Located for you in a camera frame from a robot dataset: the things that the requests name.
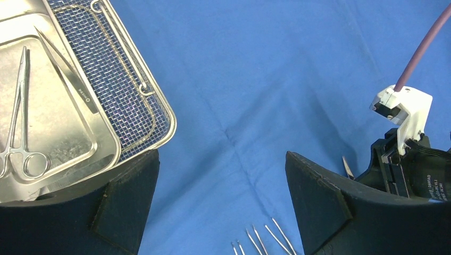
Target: surgical instrument tray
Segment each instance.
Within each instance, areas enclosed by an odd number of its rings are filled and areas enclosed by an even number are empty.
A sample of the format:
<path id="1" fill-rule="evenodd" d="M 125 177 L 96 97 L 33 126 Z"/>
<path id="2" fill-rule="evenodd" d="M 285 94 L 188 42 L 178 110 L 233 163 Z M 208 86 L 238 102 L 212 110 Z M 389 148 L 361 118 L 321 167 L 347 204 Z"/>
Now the surgical instrument tray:
<path id="1" fill-rule="evenodd" d="M 0 1 L 0 31 L 0 202 L 30 200 L 50 184 L 61 189 L 114 166 L 119 139 L 75 64 L 55 61 L 71 51 L 44 3 Z"/>

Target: purple cable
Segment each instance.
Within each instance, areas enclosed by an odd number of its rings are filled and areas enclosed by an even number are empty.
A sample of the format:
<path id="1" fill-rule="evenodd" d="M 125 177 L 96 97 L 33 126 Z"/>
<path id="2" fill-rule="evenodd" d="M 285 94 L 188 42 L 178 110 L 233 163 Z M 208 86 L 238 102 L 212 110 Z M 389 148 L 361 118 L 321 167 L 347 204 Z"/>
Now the purple cable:
<path id="1" fill-rule="evenodd" d="M 410 75 L 412 75 L 413 70 L 420 61 L 424 52 L 426 52 L 429 45 L 437 35 L 438 31 L 440 31 L 441 27 L 443 27 L 443 25 L 446 23 L 446 21 L 450 16 L 451 16 L 451 4 L 449 4 L 448 7 L 446 7 L 446 9 L 441 13 L 440 17 L 438 17 L 434 25 L 432 25 L 431 29 L 429 29 L 428 33 L 421 41 L 420 45 L 418 46 L 409 63 L 407 64 L 406 69 L 404 69 L 403 74 L 401 74 L 401 77 L 399 77 L 398 81 L 396 82 L 396 85 L 393 88 L 394 91 L 400 92 L 401 89 L 404 87 L 404 85 L 406 85 L 407 80 L 410 78 Z"/>

